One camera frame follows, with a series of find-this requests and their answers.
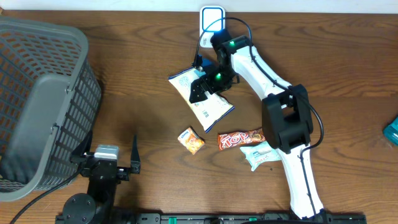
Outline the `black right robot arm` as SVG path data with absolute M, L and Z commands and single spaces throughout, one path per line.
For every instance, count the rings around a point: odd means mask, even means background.
M 252 36 L 232 38 L 226 29 L 214 32 L 210 43 L 218 65 L 205 64 L 196 55 L 193 66 L 205 72 L 191 85 L 189 101 L 198 103 L 231 88 L 233 79 L 244 78 L 262 101 L 262 131 L 282 159 L 290 191 L 290 208 L 298 220 L 331 223 L 318 196 L 310 162 L 313 116 L 303 85 L 291 85 L 259 56 Z

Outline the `small orange snack box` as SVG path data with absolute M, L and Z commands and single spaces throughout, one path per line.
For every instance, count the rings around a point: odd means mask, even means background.
M 192 128 L 187 128 L 178 136 L 178 141 L 193 155 L 195 155 L 205 142 L 200 138 Z

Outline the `grey plastic shopping basket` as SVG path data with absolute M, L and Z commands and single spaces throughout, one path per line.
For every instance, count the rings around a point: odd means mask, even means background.
M 72 151 L 92 130 L 101 87 L 82 31 L 1 18 L 1 200 L 48 190 L 76 172 Z

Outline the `red Top chocolate bar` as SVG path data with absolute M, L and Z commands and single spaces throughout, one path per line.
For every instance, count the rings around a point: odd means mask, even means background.
M 220 151 L 235 146 L 250 145 L 264 142 L 266 139 L 261 128 L 252 131 L 236 131 L 218 135 L 218 148 Z

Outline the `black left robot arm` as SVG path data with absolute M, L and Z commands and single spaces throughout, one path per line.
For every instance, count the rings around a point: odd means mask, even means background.
M 64 204 L 57 223 L 135 223 L 137 218 L 130 212 L 114 206 L 117 186 L 129 181 L 131 174 L 139 174 L 141 160 L 134 136 L 129 167 L 118 166 L 119 149 L 102 145 L 90 151 L 93 132 L 90 131 L 73 150 L 70 162 L 78 164 L 77 174 L 89 179 L 85 193 L 71 196 Z

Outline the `blue mouthwash bottle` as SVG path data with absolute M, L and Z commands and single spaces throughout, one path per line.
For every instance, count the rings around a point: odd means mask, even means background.
M 394 145 L 398 145 L 398 118 L 393 120 L 391 124 L 386 126 L 383 130 L 383 135 Z

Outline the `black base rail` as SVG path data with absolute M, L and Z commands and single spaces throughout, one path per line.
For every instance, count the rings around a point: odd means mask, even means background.
M 158 213 L 120 214 L 110 218 L 109 223 L 130 224 L 205 224 L 205 223 L 324 223 L 367 224 L 365 215 L 319 214 L 314 219 L 300 220 L 288 213 L 265 213 L 263 215 L 161 215 Z

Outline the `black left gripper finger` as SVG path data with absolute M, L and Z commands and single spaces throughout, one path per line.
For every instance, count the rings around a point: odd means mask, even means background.
M 92 138 L 93 132 L 89 131 L 82 142 L 72 151 L 70 155 L 71 163 L 81 164 L 89 158 L 87 154 L 90 153 Z
M 141 167 L 141 159 L 139 157 L 139 152 L 137 148 L 137 136 L 135 135 L 132 143 L 132 151 L 131 151 L 131 168 L 140 168 Z

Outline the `light blue snack packet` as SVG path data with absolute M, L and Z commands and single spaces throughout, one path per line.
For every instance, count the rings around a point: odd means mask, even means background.
M 281 160 L 280 155 L 275 149 L 271 148 L 267 141 L 264 141 L 257 146 L 243 146 L 240 147 L 240 150 L 249 162 L 252 172 L 254 172 L 264 162 Z

